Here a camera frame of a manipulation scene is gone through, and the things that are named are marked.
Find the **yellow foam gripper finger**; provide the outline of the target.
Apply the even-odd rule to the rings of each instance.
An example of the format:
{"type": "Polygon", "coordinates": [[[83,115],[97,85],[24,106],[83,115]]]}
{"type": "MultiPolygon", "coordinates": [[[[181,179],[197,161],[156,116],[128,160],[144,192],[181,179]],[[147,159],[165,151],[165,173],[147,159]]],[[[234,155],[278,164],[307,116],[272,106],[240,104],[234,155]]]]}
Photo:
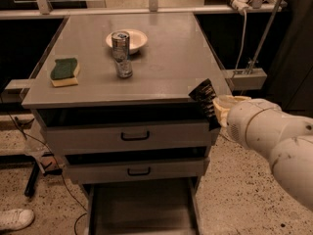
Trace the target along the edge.
{"type": "Polygon", "coordinates": [[[213,99],[213,107],[219,124],[227,126],[227,115],[230,109],[242,101],[250,100],[247,96],[220,95],[213,99]]]}

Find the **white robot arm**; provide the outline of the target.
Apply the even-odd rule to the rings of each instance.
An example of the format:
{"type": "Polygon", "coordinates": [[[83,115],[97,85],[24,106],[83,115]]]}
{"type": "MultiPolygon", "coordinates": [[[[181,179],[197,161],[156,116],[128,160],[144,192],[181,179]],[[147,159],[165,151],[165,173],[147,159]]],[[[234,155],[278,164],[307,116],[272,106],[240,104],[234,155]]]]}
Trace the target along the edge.
{"type": "Polygon", "coordinates": [[[313,118],[283,112],[265,99],[221,95],[218,122],[235,142],[262,156],[280,186],[313,210],[313,118]]]}

